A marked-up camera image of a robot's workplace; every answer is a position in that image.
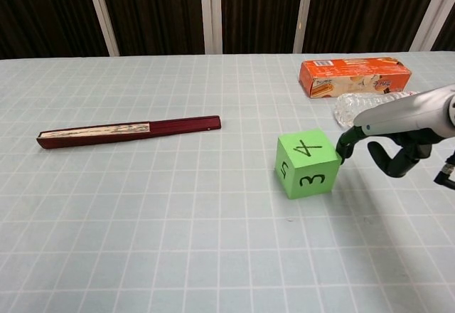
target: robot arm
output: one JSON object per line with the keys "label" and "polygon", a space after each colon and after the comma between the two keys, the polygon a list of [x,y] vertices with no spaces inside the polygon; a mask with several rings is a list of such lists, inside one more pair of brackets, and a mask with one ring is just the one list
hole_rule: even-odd
{"label": "robot arm", "polygon": [[[343,133],[336,147],[343,162],[357,142],[367,137],[388,137],[402,149],[393,158],[377,142],[368,143],[375,163],[388,176],[404,176],[420,159],[431,154],[432,145],[455,137],[455,84],[401,98],[361,112],[354,127]],[[455,189],[449,177],[455,166],[454,155],[435,181]]]}

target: handwritten number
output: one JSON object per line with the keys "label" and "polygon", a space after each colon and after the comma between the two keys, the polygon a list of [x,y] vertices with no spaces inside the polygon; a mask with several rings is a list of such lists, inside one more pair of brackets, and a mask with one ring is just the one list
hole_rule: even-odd
{"label": "handwritten number", "polygon": [[311,157],[311,153],[309,151],[310,148],[322,148],[322,146],[306,146],[302,140],[299,141],[301,146],[294,147],[294,151],[305,154],[308,157]]}
{"label": "handwritten number", "polygon": [[320,178],[322,184],[326,180],[326,176],[323,174],[317,174],[315,176],[312,176],[311,178],[309,176],[304,176],[303,178],[300,178],[300,186],[304,185],[304,180],[308,180],[308,184],[311,185],[314,181],[315,178]]}
{"label": "handwritten number", "polygon": [[287,166],[285,161],[283,161],[283,164],[282,164],[283,179],[286,178],[286,171],[284,170],[284,167],[286,167],[286,170],[289,169],[289,166]]}

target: table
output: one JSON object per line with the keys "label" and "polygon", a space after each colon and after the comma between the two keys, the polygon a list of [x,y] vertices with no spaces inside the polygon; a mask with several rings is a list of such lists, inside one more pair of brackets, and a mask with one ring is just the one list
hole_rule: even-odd
{"label": "table", "polygon": [[[348,55],[350,57],[386,54]],[[388,53],[409,90],[455,53]],[[0,61],[0,312],[453,312],[455,196],[434,147],[405,178],[365,148],[332,193],[290,201],[277,137],[320,127],[303,59],[195,55]],[[44,150],[43,130],[220,115],[218,131]],[[391,142],[387,149],[396,151]]]}

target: orange cardboard box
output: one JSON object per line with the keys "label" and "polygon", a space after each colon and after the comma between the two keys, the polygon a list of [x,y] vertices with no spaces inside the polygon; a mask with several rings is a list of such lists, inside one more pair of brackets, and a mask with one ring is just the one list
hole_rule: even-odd
{"label": "orange cardboard box", "polygon": [[390,57],[307,60],[301,64],[299,81],[311,98],[338,97],[345,92],[403,91],[411,74]]}

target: dark curtain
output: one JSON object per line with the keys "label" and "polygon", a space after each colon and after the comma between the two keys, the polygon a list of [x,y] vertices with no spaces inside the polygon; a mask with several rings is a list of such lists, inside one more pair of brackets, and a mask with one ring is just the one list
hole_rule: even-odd
{"label": "dark curtain", "polygon": [[0,0],[0,58],[108,55],[92,0]]}
{"label": "dark curtain", "polygon": [[408,51],[431,0],[311,0],[303,53]]}
{"label": "dark curtain", "polygon": [[224,53],[291,53],[300,0],[221,0]]}
{"label": "dark curtain", "polygon": [[204,53],[200,0],[106,0],[121,55]]}
{"label": "dark curtain", "polygon": [[433,51],[455,51],[455,5],[433,44]]}

